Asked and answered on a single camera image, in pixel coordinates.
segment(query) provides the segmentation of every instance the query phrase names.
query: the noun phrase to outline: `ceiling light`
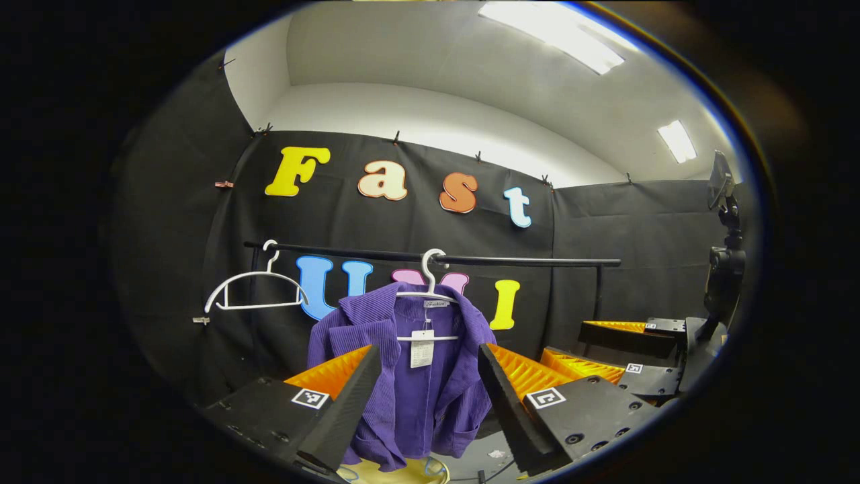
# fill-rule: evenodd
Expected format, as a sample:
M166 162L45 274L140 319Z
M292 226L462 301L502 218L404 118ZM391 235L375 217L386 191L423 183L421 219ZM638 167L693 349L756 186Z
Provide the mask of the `ceiling light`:
M591 18L583 15L576 9L571 9L567 5L555 2L541 2L540 6L541 8L547 9L551 12L553 16L566 16L572 23L576 24L580 28L585 28L591 30L597 35L602 35L606 39L609 39L630 51L639 52L639 49L630 43L629 40L616 34L610 28L604 27Z
M681 121L672 121L668 126L659 128L657 133L660 133L678 163L684 163L696 157L696 150L693 149L690 137L681 126Z
M481 7L478 15L505 23L557 47L598 74L606 74L624 62L612 49L581 29L585 25L581 18L585 17L561 5L489 2Z

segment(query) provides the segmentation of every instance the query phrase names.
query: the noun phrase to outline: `black fabric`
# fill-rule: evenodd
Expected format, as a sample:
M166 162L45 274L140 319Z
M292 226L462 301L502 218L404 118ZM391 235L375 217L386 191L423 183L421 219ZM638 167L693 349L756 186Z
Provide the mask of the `black fabric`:
M112 167L114 288L148 360L180 387L211 380L199 366L207 366L214 348L242 339L212 342L202 325L192 323L202 316L205 246L224 196L214 184L227 179L251 141L218 69L223 58L223 51L216 53L179 84L134 130ZM202 338L210 344L201 344Z
M117 289L132 329L157 370L199 405L260 374L287 378L305 370L316 321L301 307L215 308L208 326L192 322L204 315L205 298L224 279L252 269L254 250L244 247L245 241L415 253L437 247L452 255L489 257L621 258L621 268L605 270L602 319L701 315L707 251L723 234L716 214L703 208L703 183L600 185L553 193L517 171L410 143L277 131L252 140L218 73L219 60L202 65L193 82L130 141L117 166L111 232ZM287 146L325 147L331 158L316 165L310 181L298 184L296 196L265 195ZM375 160L404 167L404 199L360 194L364 166ZM468 214L439 206L443 180L456 171L478 181L477 206ZM214 187L228 179L234 188ZM503 191L512 187L530 198L528 228L511 221ZM299 280L296 259L305 255L313 254L283 251L273 269ZM256 269L265 269L269 257L261 254ZM328 259L334 268L326 276L325 299L336 307L347 295L341 266L352 259ZM366 262L373 266L368 291L390 283L393 270L420 268ZM581 321L591 315L594 269L452 265L433 272L437 281L447 272L469 275L464 295L487 320L495 316L495 283L520 283L514 327L495 332L501 346L535 359L546 344L585 350L576 337ZM277 279L242 280L231 284L230 301L280 302L292 298L293 290ZM630 359L599 349L588 356Z
M331 159L327 164L316 165L308 183L298 184L296 196L265 195L265 187L274 180L280 166L280 151L286 146L326 147ZM365 164L380 159L405 168L408 195L401 201L370 198L358 191ZM478 180L477 207L468 214L454 214L439 206L443 180L455 171ZM243 246L245 241L276 239L283 244L414 253L438 247L452 255L488 257L552 256L554 221L550 189L517 171L486 162L479 164L474 158L452 152L402 142L394 146L391 140L356 134L271 132L260 140L234 181L236 186L230 193L223 229L213 234L218 243L213 267L206 267L208 290L231 275L249 270L253 251ZM502 194L515 186L531 199L526 212L532 225L527 229L512 223L508 200ZM296 259L306 255L313 254L282 251L273 269L298 281ZM269 257L261 254L261 269ZM337 301L347 295L347 274L341 265L357 259L327 258L334 268L326 275L325 299L336 307ZM373 272L366 280L367 291L391 283L394 270L420 269L419 264L366 262L373 265ZM469 275L464 295L487 320L495 316L496 281L519 281L521 288L513 307L515 325L510 330L497 331L496 338L499 344L513 351L539 357L549 307L549 269L467 265L452 265L447 270L433 268L437 282L448 272ZM285 298L292 298L289 282L255 281L254 303ZM248 283L231 285L230 300L233 304L249 301ZM260 371L267 375L286 378L305 370L310 329L316 321L300 307L242 312L215 309L210 316L212 322L206 328L206 338L215 338L212 343L220 344L221 349L207 348L204 355L230 351L226 343L219 342L221 339L234 345L233 353L225 354L221 363L212 363L212 372L220 368L226 375L237 356L245 358L243 364L250 364L247 361L252 354L259 357ZM233 376L228 375L231 385L241 384L242 378L248 377L235 371ZM218 391L210 386L202 391L200 398L207 400Z
M553 256L622 259L604 269L601 320L705 316L709 249L726 233L706 198L707 182L698 180L557 189ZM595 269L553 269L544 345L608 363L659 364L578 342L582 321L593 315L595 288Z

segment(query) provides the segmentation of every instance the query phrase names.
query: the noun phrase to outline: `floor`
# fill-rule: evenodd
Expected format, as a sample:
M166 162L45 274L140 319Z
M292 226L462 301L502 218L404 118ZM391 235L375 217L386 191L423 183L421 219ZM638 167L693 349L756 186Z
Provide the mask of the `floor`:
M461 482L460 480L470 480L462 481L463 484L477 482L478 471L481 469L484 471L484 477L488 479L513 460L511 450L505 440L505 434L501 431L472 441L469 447L466 448L466 452L459 459L437 454L430 455L448 466L448 469L451 471L452 481ZM501 471L492 482L493 484L526 484L537 481L539 477L541 476L526 476L525 472L520 472L517 464L514 463Z

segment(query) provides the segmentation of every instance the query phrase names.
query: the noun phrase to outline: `price tag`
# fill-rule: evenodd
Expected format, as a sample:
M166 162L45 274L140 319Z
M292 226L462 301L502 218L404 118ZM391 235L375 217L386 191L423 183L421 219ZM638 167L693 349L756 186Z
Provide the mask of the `price tag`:
M432 338L433 330L413 331L412 338ZM428 366L433 362L433 343L434 341L413 341L411 358L409 359L410 368L420 368Z

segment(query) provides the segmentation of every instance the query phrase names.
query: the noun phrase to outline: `white plastic hanger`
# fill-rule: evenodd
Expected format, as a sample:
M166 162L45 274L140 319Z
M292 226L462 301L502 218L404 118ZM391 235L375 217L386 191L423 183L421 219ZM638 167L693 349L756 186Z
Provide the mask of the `white plastic hanger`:
M451 304L459 304L459 302L457 302L457 300L452 298L452 297L448 297L446 295L435 294L433 292L433 290L436 289L436 276L434 276L433 273L430 272L430 269L428 269L427 264L430 262L430 257L433 255L436 255L436 254L439 254L440 256L445 255L445 253L442 252L440 249L430 249L429 251L424 252L424 255L421 257L421 272L424 273L424 277L426 277L427 280L430 282L429 285L427 286L427 292L426 293L402 292L402 293L397 293L397 295L396 295L397 297L411 297L411 296L426 297L429 299L448 301ZM460 339L460 337L459 336L435 336L433 338L413 338L411 336L398 336L397 337L397 341L450 341L453 339Z
M266 243L263 244L263 251L266 251L266 249L271 244L277 244L277 242L272 240L272 239L267 240ZM237 309L257 309L257 308L262 308L262 307L297 306L298 304L304 304L304 302L308 300L308 295L304 293L304 289L302 289L302 287L298 285L298 282L293 281L292 279L290 279L287 276L284 276L282 274L278 274L277 272L272 272L272 263L274 261L278 260L279 254L280 254L280 252L275 251L274 257L269 259L268 265L266 266L266 270L254 270L251 272L245 272L243 274L233 276L224 282L221 282L221 284L219 284L218 287L215 288L214 291L212 291L212 294L209 295L209 300L206 301L206 307L204 308L204 311L206 313L209 313L209 309L212 308L212 302L215 301L215 297L218 296L218 293L221 292L221 289L224 290L224 305L222 305L220 302L216 302L215 306L218 306L218 308L223 309L224 311L235 311ZM249 305L249 306L231 306L230 303L227 302L227 285L230 284L231 282L235 281L236 279L242 279L244 277L250 277L250 276L272 276L272 277L277 277L279 279L285 279L289 282L292 282L292 284L294 286L296 286L296 300L295 300L295 302L280 302L280 303L276 303L276 304L254 304L254 305Z

